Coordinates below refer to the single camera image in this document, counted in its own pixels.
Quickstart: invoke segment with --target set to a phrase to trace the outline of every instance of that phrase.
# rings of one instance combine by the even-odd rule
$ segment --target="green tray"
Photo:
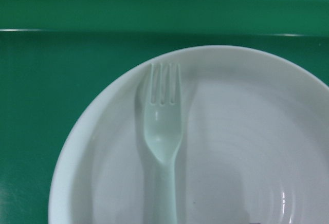
[[[114,79],[209,44],[284,57],[329,84],[329,0],[0,0],[0,223],[46,223],[72,126]]]

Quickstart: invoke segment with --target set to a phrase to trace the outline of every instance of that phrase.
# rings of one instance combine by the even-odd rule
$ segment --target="fork head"
[[[178,64],[152,64],[143,117],[152,154],[162,163],[175,160],[183,134]]]

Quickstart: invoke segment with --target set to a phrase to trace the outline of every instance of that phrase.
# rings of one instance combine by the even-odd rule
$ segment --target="light green fork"
[[[151,223],[177,224],[175,160],[183,136],[178,64],[152,64],[143,134],[156,167]]]

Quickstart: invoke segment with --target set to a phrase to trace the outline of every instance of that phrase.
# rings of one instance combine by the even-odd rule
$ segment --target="plate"
[[[278,56],[214,45],[146,61],[92,101],[58,158],[50,224],[144,223],[152,179],[139,114],[153,62],[181,66],[179,223],[327,222],[329,88]]]

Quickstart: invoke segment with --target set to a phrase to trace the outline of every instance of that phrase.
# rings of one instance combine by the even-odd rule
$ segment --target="fork handle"
[[[155,170],[153,224],[177,224],[174,163],[159,163]]]

